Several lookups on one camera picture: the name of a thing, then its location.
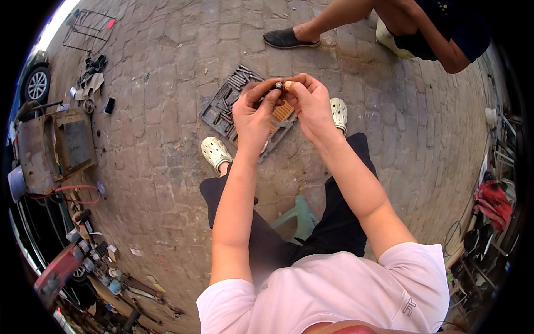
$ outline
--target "white croc shoe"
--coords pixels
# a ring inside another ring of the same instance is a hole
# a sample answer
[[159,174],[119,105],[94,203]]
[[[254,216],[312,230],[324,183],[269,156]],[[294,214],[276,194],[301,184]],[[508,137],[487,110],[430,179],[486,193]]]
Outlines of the white croc shoe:
[[232,162],[233,158],[228,153],[223,142],[215,137],[207,137],[200,145],[204,158],[215,168],[217,173],[220,173],[219,166],[223,162]]
[[332,117],[334,118],[335,127],[343,131],[343,135],[347,134],[347,106],[342,99],[333,97],[330,99],[330,107],[332,108]]

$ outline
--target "right hand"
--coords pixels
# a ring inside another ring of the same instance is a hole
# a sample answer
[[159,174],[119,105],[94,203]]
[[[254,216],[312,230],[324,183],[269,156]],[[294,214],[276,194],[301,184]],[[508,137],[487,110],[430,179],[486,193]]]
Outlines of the right hand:
[[326,87],[309,74],[301,73],[284,82],[283,98],[295,108],[306,138],[315,146],[340,134],[334,125]]

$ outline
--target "shoe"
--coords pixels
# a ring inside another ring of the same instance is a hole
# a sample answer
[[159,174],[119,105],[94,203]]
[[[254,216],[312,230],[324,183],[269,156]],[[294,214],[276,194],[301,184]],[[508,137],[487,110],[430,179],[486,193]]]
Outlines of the shoe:
[[219,167],[223,162],[232,162],[233,158],[228,153],[223,142],[215,137],[207,137],[200,145],[204,158],[215,168],[217,173],[221,173]]
[[343,131],[343,135],[347,135],[347,106],[342,99],[333,97],[330,99],[330,107],[332,110],[332,117],[334,118],[335,127]]
[[293,28],[287,28],[283,30],[273,30],[263,35],[263,40],[270,46],[278,49],[292,49],[308,46],[314,48],[319,46],[321,41],[316,43],[299,41],[295,37]]

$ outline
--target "black slip-on shoe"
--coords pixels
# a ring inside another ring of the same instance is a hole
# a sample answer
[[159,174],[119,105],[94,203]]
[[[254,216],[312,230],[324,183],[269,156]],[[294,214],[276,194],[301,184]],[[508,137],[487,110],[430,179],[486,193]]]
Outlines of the black slip-on shoe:
[[304,46],[314,48],[316,46],[319,46],[319,44],[321,43],[320,40],[316,43],[299,41],[295,37],[295,32],[293,31],[293,28],[273,30],[271,32],[265,33],[263,35],[263,39],[268,45],[278,49],[302,48]]

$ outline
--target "pink t-shirt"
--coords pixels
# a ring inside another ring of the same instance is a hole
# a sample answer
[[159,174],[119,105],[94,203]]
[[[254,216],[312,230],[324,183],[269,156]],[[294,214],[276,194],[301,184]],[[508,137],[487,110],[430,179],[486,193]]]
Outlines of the pink t-shirt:
[[343,320],[431,333],[445,319],[449,289],[440,245],[402,243],[378,263],[348,252],[309,255],[275,270],[258,295],[242,279],[220,281],[197,306],[204,334],[301,334]]

